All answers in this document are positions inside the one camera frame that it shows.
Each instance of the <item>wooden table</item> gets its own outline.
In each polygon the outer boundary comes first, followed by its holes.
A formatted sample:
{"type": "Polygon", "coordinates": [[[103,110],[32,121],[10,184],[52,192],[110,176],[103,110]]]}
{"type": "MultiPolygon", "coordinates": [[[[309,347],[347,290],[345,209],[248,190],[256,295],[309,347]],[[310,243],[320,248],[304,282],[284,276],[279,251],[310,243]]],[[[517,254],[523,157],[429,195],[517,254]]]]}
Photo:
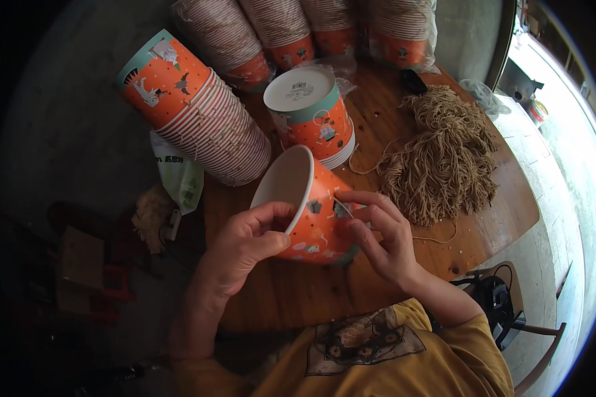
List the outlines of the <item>wooden table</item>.
{"type": "MultiPolygon", "coordinates": [[[[463,100],[470,96],[447,74],[421,75],[426,84],[447,84],[463,100]]],[[[353,156],[357,170],[366,170],[380,158],[383,148],[399,137],[412,137],[417,131],[411,111],[398,109],[403,92],[396,70],[370,60],[358,61],[357,91],[345,100],[360,147],[353,156]]],[[[241,96],[250,114],[263,131],[274,129],[262,103],[262,95],[241,96]]],[[[497,168],[492,179],[500,185],[492,207],[457,219],[457,235],[446,244],[414,240],[418,262],[444,280],[452,280],[492,258],[530,229],[539,212],[530,186],[510,148],[488,120],[494,140],[500,145],[494,153],[497,168]]],[[[278,140],[271,138],[275,154],[278,140]]],[[[393,144],[401,149],[407,140],[393,144]]],[[[375,172],[357,175],[347,164],[335,174],[355,190],[378,191],[375,172]]],[[[228,187],[207,178],[205,182],[205,226],[208,247],[227,219],[249,208],[259,180],[246,186],[228,187]]],[[[448,240],[454,233],[450,219],[431,228],[413,227],[414,236],[448,240]]],[[[254,332],[305,327],[348,316],[375,311],[401,302],[407,296],[382,280],[361,253],[347,267],[313,266],[278,259],[256,265],[243,289],[232,297],[221,319],[228,331],[254,332]]]]}

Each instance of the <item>right hand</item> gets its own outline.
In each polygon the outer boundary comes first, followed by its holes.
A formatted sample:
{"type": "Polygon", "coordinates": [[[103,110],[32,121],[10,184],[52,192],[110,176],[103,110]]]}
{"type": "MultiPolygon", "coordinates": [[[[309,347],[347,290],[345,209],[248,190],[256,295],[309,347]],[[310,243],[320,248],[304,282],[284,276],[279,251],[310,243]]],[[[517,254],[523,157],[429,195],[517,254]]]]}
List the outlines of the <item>right hand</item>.
{"type": "Polygon", "coordinates": [[[415,259],[409,221],[387,196],[379,193],[348,191],[337,192],[335,197],[341,202],[366,205],[353,212],[354,219],[348,221],[347,227],[376,273],[405,292],[413,293],[425,270],[415,259]],[[381,242],[377,242],[366,222],[382,234],[381,242]]]}

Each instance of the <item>skeleton illustration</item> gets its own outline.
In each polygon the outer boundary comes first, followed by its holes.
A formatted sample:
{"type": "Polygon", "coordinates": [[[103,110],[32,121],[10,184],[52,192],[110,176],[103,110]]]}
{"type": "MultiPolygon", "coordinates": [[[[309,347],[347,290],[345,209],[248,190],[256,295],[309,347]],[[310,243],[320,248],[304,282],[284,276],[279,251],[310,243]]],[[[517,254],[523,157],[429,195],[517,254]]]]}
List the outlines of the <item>skeleton illustration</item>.
{"type": "Polygon", "coordinates": [[[146,91],[146,89],[143,87],[143,80],[145,80],[145,77],[142,77],[140,80],[135,80],[133,87],[135,87],[135,90],[139,93],[139,95],[141,95],[143,101],[148,106],[155,107],[159,103],[159,93],[157,93],[157,91],[161,91],[157,88],[146,91]]]}

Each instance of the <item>clear plastic wrap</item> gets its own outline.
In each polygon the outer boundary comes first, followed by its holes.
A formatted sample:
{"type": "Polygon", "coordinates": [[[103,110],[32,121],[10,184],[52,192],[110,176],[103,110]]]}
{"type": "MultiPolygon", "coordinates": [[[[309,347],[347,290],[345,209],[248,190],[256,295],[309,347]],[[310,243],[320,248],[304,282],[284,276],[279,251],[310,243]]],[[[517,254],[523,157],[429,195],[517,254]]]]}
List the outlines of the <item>clear plastic wrap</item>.
{"type": "Polygon", "coordinates": [[[490,87],[481,81],[463,79],[459,82],[459,85],[470,94],[491,121],[497,120],[500,114],[512,113],[509,107],[494,96],[490,87]]]}
{"type": "Polygon", "coordinates": [[[340,90],[342,98],[346,98],[349,92],[357,90],[358,86],[352,83],[358,65],[352,55],[330,55],[329,57],[314,59],[293,68],[305,66],[319,66],[331,71],[335,75],[335,82],[340,90]]]}
{"type": "Polygon", "coordinates": [[[176,27],[232,87],[263,91],[274,77],[254,29],[236,0],[179,0],[176,27]]]}
{"type": "Polygon", "coordinates": [[[302,0],[320,53],[354,55],[357,29],[345,0],[302,0]]]}
{"type": "Polygon", "coordinates": [[[269,59],[282,70],[314,58],[300,0],[239,0],[269,59]]]}
{"type": "Polygon", "coordinates": [[[369,48],[374,59],[418,73],[437,73],[436,0],[373,0],[369,48]]]}

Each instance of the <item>white plastic bag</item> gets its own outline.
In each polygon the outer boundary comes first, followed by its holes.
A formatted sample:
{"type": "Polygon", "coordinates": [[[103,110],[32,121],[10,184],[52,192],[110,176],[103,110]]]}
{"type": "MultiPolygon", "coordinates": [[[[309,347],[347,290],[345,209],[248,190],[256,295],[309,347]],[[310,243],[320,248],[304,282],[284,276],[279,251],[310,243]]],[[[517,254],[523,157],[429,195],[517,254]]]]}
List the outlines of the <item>white plastic bag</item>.
{"type": "Polygon", "coordinates": [[[181,215],[196,210],[203,191],[203,167],[154,131],[150,131],[150,144],[161,184],[181,209],[181,215]]]}
{"type": "Polygon", "coordinates": [[[512,113],[509,107],[494,96],[490,87],[481,81],[463,79],[459,82],[459,85],[470,94],[491,121],[497,120],[500,114],[512,113]]]}

